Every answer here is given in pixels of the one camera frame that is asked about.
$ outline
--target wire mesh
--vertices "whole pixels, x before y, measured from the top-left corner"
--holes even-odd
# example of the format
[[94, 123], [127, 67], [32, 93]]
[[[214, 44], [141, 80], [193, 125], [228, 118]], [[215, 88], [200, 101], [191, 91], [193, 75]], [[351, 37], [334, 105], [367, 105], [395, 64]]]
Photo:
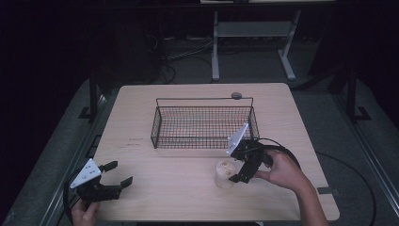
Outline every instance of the wire mesh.
[[259, 138], [253, 106], [157, 106], [154, 148], [225, 149], [228, 137], [248, 123], [243, 138]]

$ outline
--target table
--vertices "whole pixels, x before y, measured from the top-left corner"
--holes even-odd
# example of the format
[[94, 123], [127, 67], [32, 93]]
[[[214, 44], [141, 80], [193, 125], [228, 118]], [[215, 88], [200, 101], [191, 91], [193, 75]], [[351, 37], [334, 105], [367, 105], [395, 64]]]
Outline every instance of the table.
[[[285, 84], [126, 86], [120, 89], [94, 160], [119, 161], [103, 185], [133, 176], [120, 199], [103, 202], [99, 219], [115, 221], [300, 220], [295, 194], [262, 179], [231, 188], [215, 185], [215, 165], [231, 160], [224, 149], [154, 149], [152, 123], [159, 97], [214, 98], [240, 92], [253, 97], [259, 133], [292, 151], [315, 187], [327, 187], [306, 128]], [[331, 194], [319, 195], [328, 220], [339, 217]]]

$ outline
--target desk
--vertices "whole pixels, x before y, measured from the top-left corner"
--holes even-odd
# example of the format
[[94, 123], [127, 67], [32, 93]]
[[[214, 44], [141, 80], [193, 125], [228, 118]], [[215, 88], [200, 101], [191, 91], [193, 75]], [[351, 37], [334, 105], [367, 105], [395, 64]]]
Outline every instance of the desk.
[[[152, 123], [159, 97], [253, 97], [261, 137], [290, 149], [315, 187], [328, 186], [306, 128], [285, 84], [127, 86], [120, 89], [94, 160], [119, 161], [102, 184], [118, 185], [133, 176], [120, 199], [103, 202], [99, 219], [119, 221], [300, 220], [295, 194], [262, 179], [231, 188], [215, 185], [215, 165], [223, 149], [154, 149]], [[238, 169], [242, 163], [233, 161]], [[331, 194], [319, 195], [328, 220], [339, 217]]]

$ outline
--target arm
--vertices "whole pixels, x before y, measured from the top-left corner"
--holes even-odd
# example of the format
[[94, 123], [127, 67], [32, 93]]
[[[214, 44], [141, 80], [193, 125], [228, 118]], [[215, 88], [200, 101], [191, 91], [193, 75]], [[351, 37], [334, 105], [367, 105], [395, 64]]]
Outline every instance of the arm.
[[328, 225], [316, 189], [294, 161], [285, 153], [267, 151], [267, 154], [273, 158], [272, 169], [258, 171], [255, 177], [294, 191], [304, 226]]
[[96, 214], [100, 209], [99, 202], [93, 202], [88, 208], [82, 200], [79, 200], [72, 208], [73, 226], [94, 226]]

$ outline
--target wire basket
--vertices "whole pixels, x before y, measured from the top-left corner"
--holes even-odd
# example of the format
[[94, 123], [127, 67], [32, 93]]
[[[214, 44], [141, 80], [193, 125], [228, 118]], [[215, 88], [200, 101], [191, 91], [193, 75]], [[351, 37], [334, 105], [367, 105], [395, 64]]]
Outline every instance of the wire basket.
[[[226, 105], [233, 98], [158, 98], [152, 126], [154, 148], [164, 149], [227, 149], [228, 137], [246, 122], [248, 129], [243, 138], [259, 138], [253, 98], [250, 105]], [[180, 102], [160, 106], [159, 102]]]

